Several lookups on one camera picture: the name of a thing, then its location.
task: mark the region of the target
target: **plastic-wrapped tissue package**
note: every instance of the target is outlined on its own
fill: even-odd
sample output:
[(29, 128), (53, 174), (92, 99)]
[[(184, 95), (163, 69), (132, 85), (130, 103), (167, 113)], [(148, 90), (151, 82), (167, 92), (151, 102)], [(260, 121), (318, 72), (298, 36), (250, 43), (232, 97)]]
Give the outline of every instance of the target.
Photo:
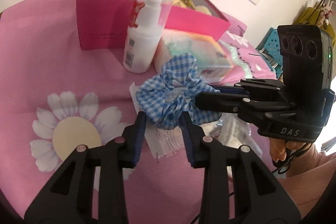
[[(239, 148), (248, 145), (259, 158), (263, 155), (263, 151), (251, 137), (249, 124), (239, 119), (237, 114), (223, 113), (209, 135), (225, 146)], [(228, 175), (232, 177), (231, 167), (228, 167)]]
[(176, 30), (164, 30), (153, 63), (158, 73), (174, 55), (190, 53), (197, 60), (197, 77), (204, 83), (218, 83), (232, 70), (229, 54), (210, 36)]

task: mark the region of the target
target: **person's arm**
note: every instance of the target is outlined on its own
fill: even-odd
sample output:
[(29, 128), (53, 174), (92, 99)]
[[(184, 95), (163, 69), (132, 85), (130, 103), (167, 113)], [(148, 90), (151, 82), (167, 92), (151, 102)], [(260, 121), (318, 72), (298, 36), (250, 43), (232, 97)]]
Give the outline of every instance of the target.
[(286, 172), (286, 177), (293, 177), (295, 175), (312, 170), (320, 165), (325, 164), (333, 156), (335, 156), (335, 154), (327, 156), (324, 151), (318, 153), (315, 145), (311, 145), (303, 155), (293, 158), (291, 167)]

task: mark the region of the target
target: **pink tablecloth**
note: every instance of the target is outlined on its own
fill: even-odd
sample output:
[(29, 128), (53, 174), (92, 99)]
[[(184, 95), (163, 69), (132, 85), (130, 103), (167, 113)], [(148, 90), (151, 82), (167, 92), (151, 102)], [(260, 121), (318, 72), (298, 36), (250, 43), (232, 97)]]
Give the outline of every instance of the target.
[[(21, 216), (73, 145), (105, 144), (134, 122), (129, 87), (155, 74), (124, 70), (122, 49), (82, 51), (75, 5), (26, 0), (1, 17), (0, 188)], [(257, 138), (267, 151), (267, 139)], [(202, 187), (203, 170), (190, 167), (184, 150), (156, 163), (144, 144), (125, 181), (130, 223), (189, 223)]]

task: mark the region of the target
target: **bottle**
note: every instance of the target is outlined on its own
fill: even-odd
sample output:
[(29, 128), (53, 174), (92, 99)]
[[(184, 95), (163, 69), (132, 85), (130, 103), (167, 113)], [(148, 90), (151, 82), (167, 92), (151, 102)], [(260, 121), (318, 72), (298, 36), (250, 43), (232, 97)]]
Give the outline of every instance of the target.
[(135, 13), (132, 12), (131, 24), (127, 29), (123, 58), (124, 67), (132, 73), (144, 73), (151, 66), (164, 28), (159, 21), (164, 24), (166, 21), (160, 19), (162, 1), (135, 0)]

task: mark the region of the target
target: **pink box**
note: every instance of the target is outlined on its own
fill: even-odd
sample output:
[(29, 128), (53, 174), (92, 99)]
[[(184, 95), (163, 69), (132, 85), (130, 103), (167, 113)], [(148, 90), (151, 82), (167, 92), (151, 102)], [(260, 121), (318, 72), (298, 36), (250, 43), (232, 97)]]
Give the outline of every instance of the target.
[[(123, 48), (134, 0), (76, 0), (81, 49)], [(229, 21), (209, 0), (193, 0), (209, 8), (212, 16), (172, 7), (166, 28), (212, 36), (216, 41)]]

